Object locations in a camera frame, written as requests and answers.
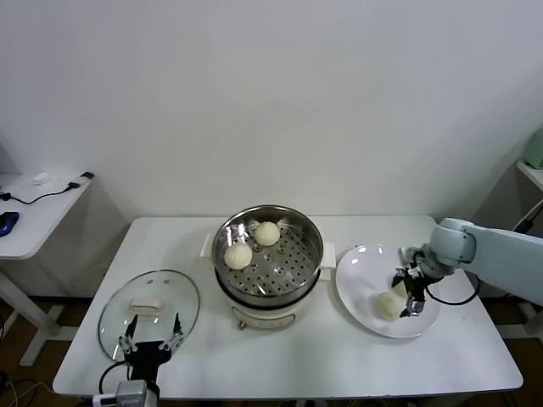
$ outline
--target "computer mouse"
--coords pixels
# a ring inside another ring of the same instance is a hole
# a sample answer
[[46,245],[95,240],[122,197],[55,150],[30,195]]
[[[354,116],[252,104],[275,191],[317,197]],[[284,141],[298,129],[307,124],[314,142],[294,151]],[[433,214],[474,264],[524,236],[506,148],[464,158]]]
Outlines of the computer mouse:
[[0,237],[6,236],[19,220],[19,212],[4,212],[0,215]]

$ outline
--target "white desk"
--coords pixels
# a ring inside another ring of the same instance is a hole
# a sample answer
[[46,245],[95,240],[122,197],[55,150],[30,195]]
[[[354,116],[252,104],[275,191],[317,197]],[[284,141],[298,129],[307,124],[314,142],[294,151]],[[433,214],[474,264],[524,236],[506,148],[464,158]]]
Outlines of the white desk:
[[[80,174],[56,176],[56,180],[43,186],[32,184],[32,176],[0,175],[2,192],[11,192],[15,197],[31,201],[45,193],[62,191],[68,182]],[[0,259],[28,259],[37,253],[55,227],[64,218],[76,200],[85,192],[90,182],[81,187],[43,198],[32,205],[24,205],[14,201],[0,201],[0,213],[14,211],[20,213],[19,221],[6,236],[0,237]],[[54,305],[45,314],[21,290],[19,290],[3,273],[0,273],[0,297],[14,309],[14,313],[6,320],[5,332],[21,313],[38,328],[20,364],[33,365],[47,340],[71,340],[76,334],[76,327],[59,326],[55,322],[63,307]]]
[[[312,218],[338,253],[360,243],[420,245],[428,216]],[[98,344],[97,324],[109,297],[145,271],[180,270],[196,282],[201,309],[193,332],[159,370],[164,399],[333,399],[484,392],[520,387],[523,378],[483,305],[442,307],[421,337],[374,334],[344,310],[332,283],[319,282],[313,310],[280,332],[239,331],[223,302],[209,259],[199,252],[219,218],[143,218],[122,243],[55,377],[56,392],[90,395],[111,364]],[[463,272],[440,284],[443,299],[473,292]],[[126,369],[111,371],[114,392]]]
[[517,168],[543,191],[543,170],[536,170],[522,161],[517,162]]

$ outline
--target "power cord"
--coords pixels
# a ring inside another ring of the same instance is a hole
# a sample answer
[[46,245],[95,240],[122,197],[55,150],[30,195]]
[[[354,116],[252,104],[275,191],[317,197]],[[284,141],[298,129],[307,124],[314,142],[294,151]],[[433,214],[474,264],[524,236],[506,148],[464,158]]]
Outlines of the power cord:
[[[34,398],[36,397],[36,388],[38,386],[40,386],[40,385],[43,385],[43,386],[47,387],[47,385],[45,385],[45,383],[43,383],[43,382],[37,383],[34,379],[30,379],[30,378],[20,379],[20,380],[14,381],[14,382],[11,382],[11,381],[7,382],[7,381],[5,381],[7,379],[5,373],[2,372],[2,374],[0,376],[1,376],[0,377],[0,382],[2,383],[2,389],[0,390],[0,396],[3,396],[9,390],[11,390],[13,392],[13,394],[14,394],[14,401],[12,401],[10,405],[13,405],[13,403],[15,403],[15,406],[19,406],[19,401],[24,396],[26,396],[26,394],[32,392],[32,395],[31,395],[30,399],[26,402],[25,405],[22,406],[22,407],[29,407],[34,402]],[[17,391],[16,391],[15,387],[19,386],[23,382],[32,383],[32,387],[29,388],[28,390],[26,390],[25,392],[23,392],[22,394],[17,394]]]
[[94,174],[92,172],[85,172],[81,174],[80,176],[78,176],[77,178],[75,178],[75,180],[73,180],[72,182],[68,182],[68,186],[62,191],[45,193],[40,197],[32,199],[30,202],[24,201],[21,198],[14,197],[11,194],[11,192],[0,192],[0,200],[9,201],[10,199],[13,199],[14,201],[21,202],[22,204],[25,204],[25,205],[32,205],[33,203],[39,201],[42,198],[52,197],[54,195],[61,195],[65,192],[71,191],[72,189],[77,189],[81,185],[83,185],[85,182],[91,180],[92,178],[94,178]]
[[48,392],[50,392],[51,394],[55,394],[55,392],[47,385],[45,384],[44,382],[38,382],[36,383],[34,386],[32,386],[31,388],[29,388],[28,390],[26,390],[25,392],[21,393],[21,394],[17,394],[17,392],[15,392],[15,386],[13,384],[13,382],[8,382],[7,383],[8,385],[11,386],[13,392],[14,392],[14,396],[15,396],[15,400],[12,401],[8,407],[12,407],[13,405],[15,405],[15,407],[19,407],[19,399],[23,398],[24,396],[26,396],[26,394],[30,393],[31,391],[34,390],[34,394],[32,395],[32,398],[31,400],[29,401],[29,403],[27,403],[24,407],[28,407],[32,401],[34,401],[34,397],[36,396],[36,389],[39,387],[39,386],[42,386],[43,388],[45,388]]
[[460,301],[459,303],[450,303],[449,301],[444,301],[444,299],[441,299],[441,298],[437,298],[435,297],[431,292],[430,290],[428,289],[428,286],[426,286],[426,293],[430,296],[431,299],[437,301],[438,303],[442,303],[442,304],[445,304],[445,305],[453,305],[453,306],[457,306],[457,305],[465,305],[471,301],[473,301],[473,299],[475,297],[477,297],[479,295],[479,292],[481,291],[481,286],[482,286],[482,283],[481,281],[479,280],[479,278],[477,276],[475,276],[475,278],[477,278],[477,286],[475,288],[475,291],[473,291],[473,294],[469,297],[469,298],[466,298],[464,299],[463,301]]
[[98,381],[98,392],[100,394],[104,394],[104,379],[105,377],[108,375],[108,373],[110,373],[115,367],[118,367],[118,366],[122,366],[122,365],[127,365],[126,361],[125,360],[122,360],[122,361],[119,361],[119,362],[115,362],[113,365],[111,365],[110,367],[108,367],[104,373],[102,373],[102,376],[100,377],[100,380]]
[[8,201],[10,199],[13,199],[14,201],[17,201],[17,202],[21,202],[22,204],[25,204],[25,205],[32,205],[33,203],[39,201],[40,199],[42,198],[45,198],[45,197],[52,197],[54,195],[60,195],[62,193],[65,193],[65,192],[68,192],[69,190],[71,189],[74,189],[73,187],[66,187],[64,190],[62,191],[59,191],[59,192],[51,192],[51,193],[46,193],[40,197],[37,197],[36,199],[33,199],[31,200],[30,202],[26,202],[26,201],[23,201],[22,199],[19,199],[17,197],[14,197],[11,193],[9,192],[0,192],[0,198],[3,200],[3,201]]
[[[535,215],[532,216],[531,219],[528,219],[529,216],[532,215],[532,212],[534,212],[538,207],[539,209]],[[530,229],[534,227],[534,220],[540,215],[541,211],[543,211],[543,199],[536,203],[534,207],[530,209],[521,220],[518,221],[515,227],[513,227],[512,231],[515,231],[516,233],[523,233],[524,235],[528,233]]]

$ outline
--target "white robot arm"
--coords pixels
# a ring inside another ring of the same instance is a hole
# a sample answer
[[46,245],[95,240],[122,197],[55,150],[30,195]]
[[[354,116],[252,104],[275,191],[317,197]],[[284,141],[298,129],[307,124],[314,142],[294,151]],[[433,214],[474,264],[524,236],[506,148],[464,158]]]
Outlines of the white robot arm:
[[403,252],[407,267],[398,269],[409,293],[402,316],[423,310],[424,290],[456,268],[483,282],[543,305],[543,239],[486,229],[466,220],[447,218],[434,228],[430,243]]

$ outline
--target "white shelf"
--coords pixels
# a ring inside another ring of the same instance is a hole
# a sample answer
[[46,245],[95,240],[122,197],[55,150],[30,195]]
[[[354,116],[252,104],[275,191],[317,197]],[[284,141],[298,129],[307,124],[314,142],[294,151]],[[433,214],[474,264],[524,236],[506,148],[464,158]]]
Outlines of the white shelf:
[[517,168],[525,174],[541,191],[543,191],[543,170],[536,170],[522,161],[517,162]]

